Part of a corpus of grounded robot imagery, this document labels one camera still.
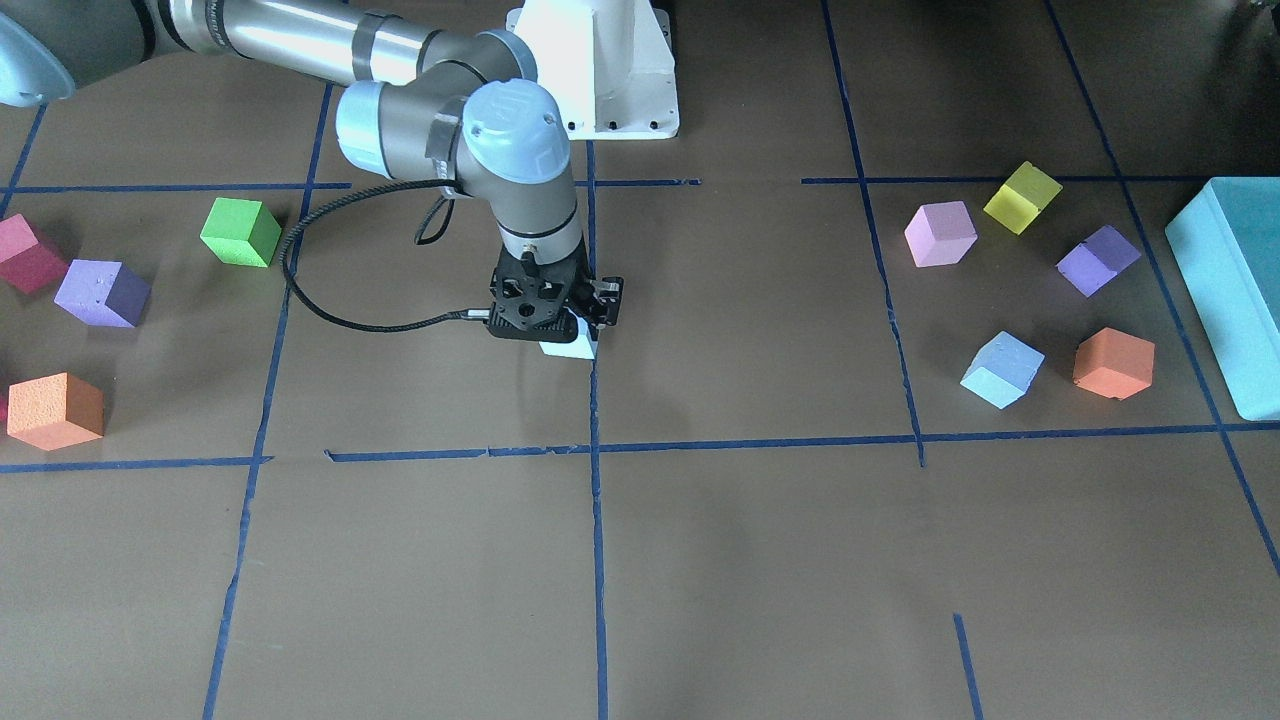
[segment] light blue cube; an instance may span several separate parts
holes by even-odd
[[[1212,178],[1165,228],[1245,420],[1280,420],[1280,178]]]
[[[982,346],[960,384],[1004,410],[1027,395],[1044,355],[1001,331]]]

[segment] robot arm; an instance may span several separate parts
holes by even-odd
[[[576,318],[591,332],[617,322],[622,281],[593,277],[559,110],[509,32],[467,37],[337,0],[0,0],[0,101],[65,99],[184,50],[348,86],[337,126],[352,164],[488,201],[503,240],[492,334],[570,342]]]

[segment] magenta cube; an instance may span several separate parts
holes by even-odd
[[[67,274],[58,246],[22,214],[0,222],[0,278],[31,295]]]
[[[136,328],[151,287],[123,263],[73,260],[54,302],[87,325]]]
[[[1098,288],[1114,281],[1138,258],[1142,258],[1142,254],[1119,231],[1103,225],[1071,249],[1057,264],[1057,272],[1085,297],[1092,297]]]
[[[916,268],[959,263],[978,241],[978,231],[961,200],[920,205],[905,234]]]

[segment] green cube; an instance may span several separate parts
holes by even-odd
[[[1014,234],[1021,234],[1061,191],[1057,181],[1036,165],[1023,163],[983,210]]]
[[[266,268],[280,241],[280,224],[256,200],[219,197],[200,240],[229,265]]]

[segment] yellow cube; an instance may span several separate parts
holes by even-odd
[[[1057,181],[1036,165],[1023,163],[983,210],[1014,234],[1021,234],[1061,191]]]

